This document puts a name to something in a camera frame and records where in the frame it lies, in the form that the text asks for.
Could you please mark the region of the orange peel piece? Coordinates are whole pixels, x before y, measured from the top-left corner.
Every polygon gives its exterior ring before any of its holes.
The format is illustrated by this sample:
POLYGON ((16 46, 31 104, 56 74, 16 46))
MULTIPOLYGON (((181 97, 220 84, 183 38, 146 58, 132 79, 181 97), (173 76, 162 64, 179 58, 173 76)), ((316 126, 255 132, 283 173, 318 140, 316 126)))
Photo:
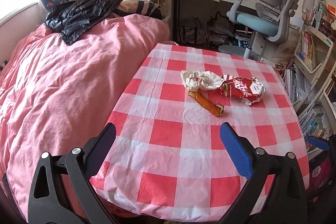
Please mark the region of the orange peel piece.
POLYGON ((224 106, 220 103, 213 103, 211 100, 206 98, 202 92, 199 91, 188 91, 189 97, 191 97, 195 102, 197 102, 202 108, 209 111, 212 115, 220 117, 224 113, 224 106))

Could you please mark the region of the red white snack bag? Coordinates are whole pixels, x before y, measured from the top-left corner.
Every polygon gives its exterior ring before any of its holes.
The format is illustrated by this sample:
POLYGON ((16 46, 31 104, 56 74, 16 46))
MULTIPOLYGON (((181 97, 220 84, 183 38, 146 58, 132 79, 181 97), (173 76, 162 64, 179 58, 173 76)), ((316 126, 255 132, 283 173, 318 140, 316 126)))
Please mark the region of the red white snack bag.
POLYGON ((241 99, 245 104, 251 106, 260 102, 266 88, 256 78, 227 76, 220 87, 220 92, 227 98, 241 99))

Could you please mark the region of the dark navy jacket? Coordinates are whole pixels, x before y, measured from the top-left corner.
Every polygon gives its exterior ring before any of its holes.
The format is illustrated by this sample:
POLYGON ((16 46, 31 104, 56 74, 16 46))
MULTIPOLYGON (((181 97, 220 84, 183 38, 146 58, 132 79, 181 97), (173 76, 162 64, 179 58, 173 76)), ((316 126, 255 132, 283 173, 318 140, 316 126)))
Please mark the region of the dark navy jacket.
POLYGON ((59 33, 63 42, 71 46, 82 34, 104 20, 123 0, 78 0, 53 8, 45 25, 59 33))

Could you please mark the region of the grey blue desk chair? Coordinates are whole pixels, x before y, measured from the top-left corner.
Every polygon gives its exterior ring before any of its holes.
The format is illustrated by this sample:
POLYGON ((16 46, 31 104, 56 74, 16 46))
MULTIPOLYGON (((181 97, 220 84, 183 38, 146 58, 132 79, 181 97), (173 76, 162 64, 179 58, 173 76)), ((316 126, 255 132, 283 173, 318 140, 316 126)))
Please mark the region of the grey blue desk chair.
POLYGON ((228 19, 252 30, 246 48, 222 45, 219 52, 252 60, 270 60, 280 44, 289 37, 290 19, 295 16, 299 0, 259 0, 257 15, 240 12, 243 0, 235 0, 227 12, 228 19))

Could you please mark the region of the cream crumpled paper wrapper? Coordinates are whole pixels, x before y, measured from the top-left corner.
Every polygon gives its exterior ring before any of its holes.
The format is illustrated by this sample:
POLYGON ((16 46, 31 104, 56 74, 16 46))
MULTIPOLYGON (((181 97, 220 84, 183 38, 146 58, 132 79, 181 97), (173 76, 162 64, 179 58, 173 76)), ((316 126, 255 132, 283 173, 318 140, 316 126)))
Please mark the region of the cream crumpled paper wrapper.
POLYGON ((216 90, 224 83, 224 79, 211 71, 181 71, 183 86, 192 92, 199 90, 216 90))

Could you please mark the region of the beige navy striped cloth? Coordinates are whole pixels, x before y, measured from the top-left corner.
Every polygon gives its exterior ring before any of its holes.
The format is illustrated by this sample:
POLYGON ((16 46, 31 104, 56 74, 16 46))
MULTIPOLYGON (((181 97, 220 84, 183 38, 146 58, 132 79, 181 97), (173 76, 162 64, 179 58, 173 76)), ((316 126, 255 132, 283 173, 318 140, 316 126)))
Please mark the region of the beige navy striped cloth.
POLYGON ((159 6, 146 0, 122 0, 119 6, 110 13, 110 16, 116 18, 132 14, 144 15, 159 20, 163 19, 159 6))

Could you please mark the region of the pink bed duvet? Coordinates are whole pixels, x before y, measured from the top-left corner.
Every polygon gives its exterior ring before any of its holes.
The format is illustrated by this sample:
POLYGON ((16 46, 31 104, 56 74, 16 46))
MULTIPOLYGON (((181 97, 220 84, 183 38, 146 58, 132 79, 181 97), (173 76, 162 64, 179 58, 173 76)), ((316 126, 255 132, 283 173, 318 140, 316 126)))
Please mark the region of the pink bed duvet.
POLYGON ((45 25, 22 39, 1 72, 1 176, 24 217, 40 155, 83 147, 168 25, 133 14, 104 19, 72 45, 45 25))

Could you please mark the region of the red white checkered tablecloth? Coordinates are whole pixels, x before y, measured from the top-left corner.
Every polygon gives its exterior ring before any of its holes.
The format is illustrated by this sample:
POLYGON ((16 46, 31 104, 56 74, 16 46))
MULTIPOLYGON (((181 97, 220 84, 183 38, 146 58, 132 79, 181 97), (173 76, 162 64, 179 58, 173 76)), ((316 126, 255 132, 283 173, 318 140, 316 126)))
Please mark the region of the red white checkered tablecloth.
POLYGON ((297 115, 280 77, 264 63, 157 44, 108 121, 116 126, 117 137, 91 183, 104 199, 132 213, 179 222, 217 221, 245 183, 220 139, 224 122, 270 154, 293 152, 309 184, 297 115), (248 106, 210 91, 206 96, 224 106, 223 115, 216 117, 189 97, 182 70, 254 77, 265 93, 248 106))

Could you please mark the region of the white bookshelf with books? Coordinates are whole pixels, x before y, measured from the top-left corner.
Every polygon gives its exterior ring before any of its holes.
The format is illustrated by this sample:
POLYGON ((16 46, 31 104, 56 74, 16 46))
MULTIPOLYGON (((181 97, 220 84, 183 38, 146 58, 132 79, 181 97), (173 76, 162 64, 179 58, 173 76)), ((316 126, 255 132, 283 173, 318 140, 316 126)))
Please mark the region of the white bookshelf with books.
POLYGON ((285 88, 305 141, 335 133, 335 7, 326 0, 303 0, 303 25, 285 88))

